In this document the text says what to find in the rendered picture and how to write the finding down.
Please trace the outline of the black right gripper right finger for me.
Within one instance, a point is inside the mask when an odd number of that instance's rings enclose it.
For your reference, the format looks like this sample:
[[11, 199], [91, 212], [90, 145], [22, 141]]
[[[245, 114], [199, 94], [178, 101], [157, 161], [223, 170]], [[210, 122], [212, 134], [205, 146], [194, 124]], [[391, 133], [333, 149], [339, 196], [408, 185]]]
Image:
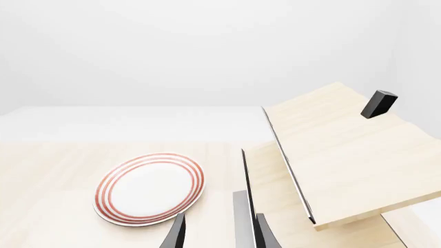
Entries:
[[256, 220], [260, 228], [260, 235], [262, 237], [261, 247], [263, 248], [282, 248], [280, 243], [277, 241], [275, 235], [272, 233], [268, 222], [266, 221], [265, 215], [262, 213], [256, 214]]

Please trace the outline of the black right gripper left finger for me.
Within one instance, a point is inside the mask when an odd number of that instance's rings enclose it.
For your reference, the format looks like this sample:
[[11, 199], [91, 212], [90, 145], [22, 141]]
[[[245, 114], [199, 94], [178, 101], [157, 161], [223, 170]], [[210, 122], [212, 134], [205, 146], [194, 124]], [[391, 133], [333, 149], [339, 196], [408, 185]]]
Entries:
[[183, 248], [185, 241], [185, 214], [177, 214], [169, 233], [159, 248]]

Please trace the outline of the pale wooden cabinet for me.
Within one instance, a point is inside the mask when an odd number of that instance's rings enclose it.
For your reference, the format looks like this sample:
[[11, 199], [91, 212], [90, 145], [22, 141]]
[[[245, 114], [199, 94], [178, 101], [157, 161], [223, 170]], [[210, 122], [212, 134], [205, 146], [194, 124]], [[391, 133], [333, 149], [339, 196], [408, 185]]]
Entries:
[[[265, 108], [266, 107], [263, 108], [263, 115], [274, 137], [271, 142], [275, 142], [278, 146], [307, 218], [311, 221], [312, 234], [316, 237], [316, 244], [320, 245], [321, 248], [410, 248], [410, 239], [404, 236], [403, 230], [398, 227], [398, 219], [396, 218], [396, 214], [403, 213], [408, 206], [322, 231], [314, 229], [315, 220], [312, 216], [311, 208], [303, 196], [300, 185], [291, 170]], [[233, 194], [236, 248], [263, 248], [260, 243], [262, 237], [256, 220], [256, 214], [258, 212], [252, 196], [245, 149], [241, 151], [241, 155], [246, 188]]]

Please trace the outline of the pale wooden drawer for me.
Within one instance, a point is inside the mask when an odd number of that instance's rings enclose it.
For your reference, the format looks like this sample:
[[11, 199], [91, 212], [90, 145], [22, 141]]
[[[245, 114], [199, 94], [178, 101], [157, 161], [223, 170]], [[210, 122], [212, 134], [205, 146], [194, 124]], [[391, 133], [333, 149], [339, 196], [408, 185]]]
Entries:
[[245, 149], [256, 210], [282, 248], [321, 248], [275, 142]]
[[441, 197], [441, 140], [333, 83], [265, 111], [314, 217], [338, 227]]

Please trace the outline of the white plate with red rings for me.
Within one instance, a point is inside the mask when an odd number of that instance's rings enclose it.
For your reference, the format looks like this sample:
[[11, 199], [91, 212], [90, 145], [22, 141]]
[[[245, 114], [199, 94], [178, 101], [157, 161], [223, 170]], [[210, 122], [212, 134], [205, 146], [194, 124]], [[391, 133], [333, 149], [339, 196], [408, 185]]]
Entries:
[[145, 227], [185, 212], [205, 186], [204, 169], [194, 159], [157, 152], [111, 169], [96, 186], [92, 204], [109, 223]]

